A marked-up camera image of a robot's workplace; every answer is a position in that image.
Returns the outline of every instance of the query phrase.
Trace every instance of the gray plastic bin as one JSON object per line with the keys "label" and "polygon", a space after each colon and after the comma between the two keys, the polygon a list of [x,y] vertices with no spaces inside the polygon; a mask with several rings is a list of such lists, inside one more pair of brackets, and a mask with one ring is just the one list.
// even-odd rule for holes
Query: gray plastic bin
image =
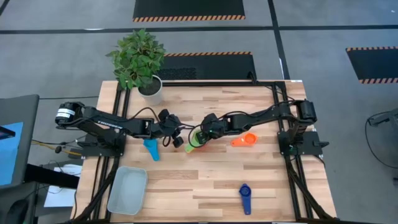
{"label": "gray plastic bin", "polygon": [[135,167],[119,167],[114,178],[108,210],[113,213],[136,215],[144,203],[147,172]]}

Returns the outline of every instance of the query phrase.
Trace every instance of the potted plant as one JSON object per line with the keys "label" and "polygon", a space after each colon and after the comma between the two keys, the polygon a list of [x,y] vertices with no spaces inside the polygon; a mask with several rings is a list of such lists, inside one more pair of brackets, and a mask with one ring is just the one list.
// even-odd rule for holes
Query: potted plant
{"label": "potted plant", "polygon": [[164,53],[163,44],[142,29],[118,40],[118,49],[106,56],[113,59],[113,73],[120,85],[138,87],[148,105],[154,106],[162,101],[162,80],[154,74],[164,62]]}

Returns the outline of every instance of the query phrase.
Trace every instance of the black floor mat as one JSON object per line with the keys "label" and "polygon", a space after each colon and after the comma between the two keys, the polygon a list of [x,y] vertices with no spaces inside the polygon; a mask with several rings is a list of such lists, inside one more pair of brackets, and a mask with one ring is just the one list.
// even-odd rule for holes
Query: black floor mat
{"label": "black floor mat", "polygon": [[250,52],[205,52],[165,54],[158,75],[163,80],[245,80],[254,74]]}
{"label": "black floor mat", "polygon": [[134,22],[245,19],[243,0],[137,0]]}
{"label": "black floor mat", "polygon": [[398,82],[398,47],[349,47],[346,51],[359,82]]}

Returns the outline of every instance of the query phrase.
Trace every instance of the white flower pot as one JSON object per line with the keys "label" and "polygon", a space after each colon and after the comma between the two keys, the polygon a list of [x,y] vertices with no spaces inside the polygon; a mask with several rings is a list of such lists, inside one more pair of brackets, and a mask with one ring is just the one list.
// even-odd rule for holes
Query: white flower pot
{"label": "white flower pot", "polygon": [[163,96],[162,96],[163,84],[162,84],[162,80],[156,75],[154,75],[153,78],[156,78],[156,79],[158,79],[160,81],[160,88],[159,88],[159,90],[156,93],[154,93],[153,95],[143,95],[138,89],[139,94],[143,97],[143,99],[145,99],[145,101],[147,102],[147,104],[149,106],[156,106],[156,105],[158,105],[159,103],[161,103],[163,101]]}

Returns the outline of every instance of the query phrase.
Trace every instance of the blue panel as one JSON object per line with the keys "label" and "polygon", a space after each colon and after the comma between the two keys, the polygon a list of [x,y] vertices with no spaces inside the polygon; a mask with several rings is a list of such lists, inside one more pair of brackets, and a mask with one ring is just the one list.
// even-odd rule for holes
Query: blue panel
{"label": "blue panel", "polygon": [[0,140],[0,185],[12,182],[23,125],[24,123],[20,122],[3,126],[14,131],[15,137]]}

